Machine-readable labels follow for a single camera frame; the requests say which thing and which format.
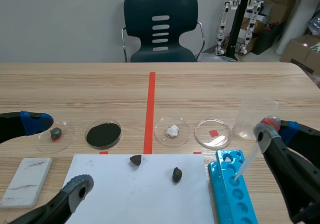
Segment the blue test tube rack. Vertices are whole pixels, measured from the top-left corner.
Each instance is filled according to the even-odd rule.
[[[217,162],[208,165],[220,224],[258,224],[245,184],[237,171],[245,161],[241,150],[218,150]]]

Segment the plastic cup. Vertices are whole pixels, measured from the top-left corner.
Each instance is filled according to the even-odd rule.
[[[254,127],[264,118],[276,114],[279,104],[269,96],[244,97],[233,126],[234,132],[246,140],[256,140]]]

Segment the black pole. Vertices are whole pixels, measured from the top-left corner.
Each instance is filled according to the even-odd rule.
[[[225,52],[225,56],[233,58],[235,60],[236,60],[235,46],[237,44],[242,20],[244,19],[247,5],[248,5],[248,0],[241,0],[240,5],[235,12],[234,22],[232,24],[230,38],[229,38],[228,46],[227,46],[226,52]]]

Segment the wooden table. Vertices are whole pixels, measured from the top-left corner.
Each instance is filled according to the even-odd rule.
[[[45,112],[55,121],[75,127],[75,140],[67,149],[44,154],[37,135],[0,145],[0,196],[25,157],[52,157],[53,164],[36,207],[54,197],[64,182],[74,154],[96,153],[85,139],[86,128],[101,118],[122,126],[120,142],[109,154],[142,153],[149,72],[156,72],[156,123],[164,116],[180,116],[195,125],[214,117],[233,127],[241,98],[268,95],[279,102],[279,115],[320,129],[320,91],[296,65],[287,63],[81,63],[3,64],[0,66],[0,113],[28,110]],[[254,142],[234,136],[228,149],[248,155]],[[167,147],[153,139],[153,153],[201,151],[206,165],[215,152],[201,146],[193,132],[181,147]],[[260,224],[291,223],[276,181],[262,156],[245,173],[245,180]],[[7,223],[30,209],[0,209]]]

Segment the white paper sheet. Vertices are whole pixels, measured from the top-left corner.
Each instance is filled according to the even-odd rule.
[[[67,224],[213,224],[204,158],[200,154],[75,155],[65,185],[80,174],[93,177],[94,187]],[[178,184],[175,167],[182,170]]]

